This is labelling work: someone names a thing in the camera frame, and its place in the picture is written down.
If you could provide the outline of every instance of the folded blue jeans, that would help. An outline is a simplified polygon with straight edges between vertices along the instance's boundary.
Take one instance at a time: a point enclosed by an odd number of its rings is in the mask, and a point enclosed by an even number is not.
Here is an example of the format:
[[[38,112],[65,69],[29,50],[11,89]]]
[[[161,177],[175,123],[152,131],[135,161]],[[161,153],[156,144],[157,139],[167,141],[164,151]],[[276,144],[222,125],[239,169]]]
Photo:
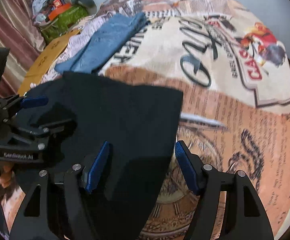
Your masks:
[[[73,58],[57,64],[55,70],[63,74],[64,71],[91,73],[99,69],[146,23],[144,13],[134,17],[115,14],[93,34],[84,48]]]

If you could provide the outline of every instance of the printed clock face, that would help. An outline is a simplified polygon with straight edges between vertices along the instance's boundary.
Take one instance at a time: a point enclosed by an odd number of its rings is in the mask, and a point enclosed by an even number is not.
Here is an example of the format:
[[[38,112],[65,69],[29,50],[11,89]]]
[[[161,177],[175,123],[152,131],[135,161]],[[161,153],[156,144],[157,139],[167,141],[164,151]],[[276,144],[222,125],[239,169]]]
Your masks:
[[[209,163],[222,170],[222,167],[219,167],[221,165],[219,153],[199,129],[186,124],[180,125],[176,139],[183,140],[191,153],[198,154],[204,163]],[[191,223],[198,199],[199,197],[188,190],[175,154],[173,154],[156,205],[139,239],[181,240]],[[223,206],[225,206],[225,193],[221,194],[220,203],[224,203]],[[215,234],[219,229],[220,226],[214,226]]]

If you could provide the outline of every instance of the bedsheet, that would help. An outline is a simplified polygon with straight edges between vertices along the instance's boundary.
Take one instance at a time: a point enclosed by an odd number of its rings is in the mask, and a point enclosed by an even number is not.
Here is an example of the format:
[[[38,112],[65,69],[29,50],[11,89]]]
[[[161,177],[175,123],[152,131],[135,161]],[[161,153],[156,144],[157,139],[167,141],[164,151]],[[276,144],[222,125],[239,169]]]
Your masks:
[[[290,67],[283,43],[234,0],[107,0],[97,16],[108,11],[143,11],[151,24],[99,75],[182,90],[176,140],[220,171],[244,170],[278,239],[290,224]],[[3,201],[9,227],[24,193],[16,186],[11,196],[13,204]],[[225,199],[223,192],[212,239]],[[197,201],[173,157],[139,239],[181,240]]]

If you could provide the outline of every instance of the silver bolt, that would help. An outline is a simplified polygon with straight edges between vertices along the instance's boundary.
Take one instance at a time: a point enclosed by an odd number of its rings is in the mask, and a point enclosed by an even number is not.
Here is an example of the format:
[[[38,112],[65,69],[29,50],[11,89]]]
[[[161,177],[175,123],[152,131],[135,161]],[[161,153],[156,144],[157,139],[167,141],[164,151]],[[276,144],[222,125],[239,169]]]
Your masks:
[[[245,177],[246,173],[244,171],[238,171],[237,174],[241,177]]]
[[[42,170],[42,171],[39,172],[39,175],[41,177],[44,177],[46,174],[47,174],[47,171],[46,170]]]
[[[73,167],[72,167],[72,169],[73,169],[74,171],[78,171],[78,170],[81,169],[81,167],[82,167],[82,165],[80,165],[80,164],[74,164]]]
[[[44,143],[39,143],[39,144],[37,145],[37,149],[38,149],[39,151],[44,150],[44,149],[45,149],[45,144],[44,144]]]
[[[213,167],[212,167],[212,165],[210,165],[210,164],[205,164],[205,165],[203,166],[203,168],[204,168],[204,170],[210,171]]]

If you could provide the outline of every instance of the striped curtain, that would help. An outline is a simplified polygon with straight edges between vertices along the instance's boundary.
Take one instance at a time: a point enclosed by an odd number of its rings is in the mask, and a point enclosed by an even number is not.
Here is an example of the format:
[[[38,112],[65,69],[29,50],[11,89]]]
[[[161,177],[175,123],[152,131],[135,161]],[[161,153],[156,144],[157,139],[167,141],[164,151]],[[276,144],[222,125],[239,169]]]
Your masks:
[[[0,82],[0,97],[17,93],[25,74],[44,50],[44,39],[32,25],[33,0],[0,0],[0,47],[10,49]]]

